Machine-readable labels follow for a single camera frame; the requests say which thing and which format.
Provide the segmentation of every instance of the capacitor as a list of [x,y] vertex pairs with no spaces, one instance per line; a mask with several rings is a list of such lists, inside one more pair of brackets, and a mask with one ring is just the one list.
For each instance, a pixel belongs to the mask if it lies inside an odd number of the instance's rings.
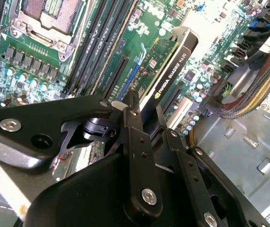
[[187,131],[191,131],[191,130],[192,130],[192,126],[190,126],[189,124],[186,124],[186,125],[185,125],[185,129],[186,129]]
[[188,120],[190,126],[194,126],[196,122],[193,119]]
[[199,97],[199,92],[194,90],[194,91],[191,92],[191,95],[192,95],[194,98],[197,98],[197,97]]
[[41,91],[46,91],[48,89],[49,85],[47,83],[42,83],[42,85],[40,85],[40,90]]
[[19,82],[25,82],[27,80],[27,74],[26,73],[21,73],[20,76],[18,77]]
[[197,88],[198,90],[202,90],[202,89],[203,89],[203,85],[202,85],[202,84],[197,84],[197,85],[196,85],[196,88]]
[[39,81],[38,81],[38,79],[37,78],[33,78],[32,80],[31,80],[31,87],[36,87],[37,85],[38,85],[38,83],[39,83]]
[[189,134],[189,131],[187,131],[186,129],[182,129],[181,130],[181,133],[184,135],[184,136],[187,136]]
[[206,79],[205,77],[200,77],[200,81],[201,81],[201,82],[206,82],[206,80],[207,80],[207,79]]
[[198,121],[199,121],[199,116],[196,115],[196,114],[194,114],[194,115],[192,115],[192,119],[193,119],[194,121],[198,122]]
[[16,70],[13,67],[10,67],[6,70],[6,74],[10,77],[16,73]]
[[202,102],[202,97],[197,97],[197,98],[195,99],[195,101],[196,101],[197,103],[201,103],[201,102]]
[[205,98],[207,95],[203,91],[200,91],[199,92],[199,96],[202,97],[202,98]]
[[1,105],[2,107],[6,107],[6,106],[8,106],[10,103],[11,103],[11,99],[10,99],[10,98],[7,98],[7,99],[4,100],[0,105]]
[[22,101],[26,100],[26,98],[27,98],[26,95],[21,95],[21,96],[19,96],[19,97],[17,98],[17,101],[22,102]]
[[210,77],[210,82],[216,84],[218,80],[215,77]]

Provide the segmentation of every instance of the screw hole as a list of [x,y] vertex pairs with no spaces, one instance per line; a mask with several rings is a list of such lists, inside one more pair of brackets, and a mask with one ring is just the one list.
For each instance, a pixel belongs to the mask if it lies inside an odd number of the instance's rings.
[[141,157],[146,158],[147,157],[146,153],[142,152]]
[[199,182],[199,179],[197,177],[193,177],[193,180],[196,181],[196,182]]
[[114,136],[116,136],[116,130],[114,130],[114,129],[109,130],[109,131],[108,131],[108,136],[109,136],[109,137],[114,137]]
[[32,137],[31,142],[38,149],[48,149],[52,146],[52,139],[44,134],[38,134]]

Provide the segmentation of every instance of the power cable bundle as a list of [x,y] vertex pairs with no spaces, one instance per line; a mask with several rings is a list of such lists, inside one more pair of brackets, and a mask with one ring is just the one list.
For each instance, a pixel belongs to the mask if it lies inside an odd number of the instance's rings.
[[222,105],[217,112],[222,118],[233,120],[255,110],[270,92],[270,55],[248,90],[235,102]]

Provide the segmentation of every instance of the motherboard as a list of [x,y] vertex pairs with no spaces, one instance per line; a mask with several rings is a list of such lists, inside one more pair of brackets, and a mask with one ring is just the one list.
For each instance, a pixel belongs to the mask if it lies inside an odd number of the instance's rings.
[[[212,114],[202,107],[214,86],[222,96],[232,89],[230,59],[251,48],[242,36],[269,2],[0,0],[0,108],[92,94],[121,101],[129,89],[142,107],[182,26],[199,42],[160,105],[168,126],[187,136]],[[90,162],[102,149],[93,147]]]

